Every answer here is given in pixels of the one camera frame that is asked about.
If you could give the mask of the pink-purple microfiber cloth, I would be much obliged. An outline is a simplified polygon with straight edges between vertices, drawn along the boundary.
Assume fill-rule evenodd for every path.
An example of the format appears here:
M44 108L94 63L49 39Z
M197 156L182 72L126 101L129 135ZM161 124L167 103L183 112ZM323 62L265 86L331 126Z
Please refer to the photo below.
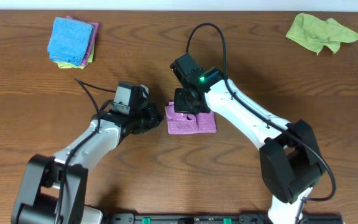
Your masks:
M202 134L217 131L214 113L199 113L197 115L176 113L174 102L170 101L165 107L169 134Z

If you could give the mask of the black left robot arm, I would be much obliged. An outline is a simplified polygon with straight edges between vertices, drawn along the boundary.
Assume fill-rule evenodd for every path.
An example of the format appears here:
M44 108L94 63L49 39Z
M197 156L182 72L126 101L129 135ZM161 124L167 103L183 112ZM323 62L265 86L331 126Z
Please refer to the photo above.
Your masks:
M89 127L70 145L28 161L11 223L108 223L100 209L85 204L88 174L130 134L142 134L163 120L144 85L119 82L114 99L96 107Z

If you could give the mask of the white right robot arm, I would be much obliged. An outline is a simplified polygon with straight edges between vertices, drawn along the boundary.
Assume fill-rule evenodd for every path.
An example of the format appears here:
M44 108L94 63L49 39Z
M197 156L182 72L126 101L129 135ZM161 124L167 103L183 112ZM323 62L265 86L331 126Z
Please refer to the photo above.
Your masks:
M175 90L175 112L215 112L249 138L273 195L268 218L272 223L299 223L309 194L327 170L311 126L275 116L243 94L223 71L204 70L190 54L170 68L181 83Z

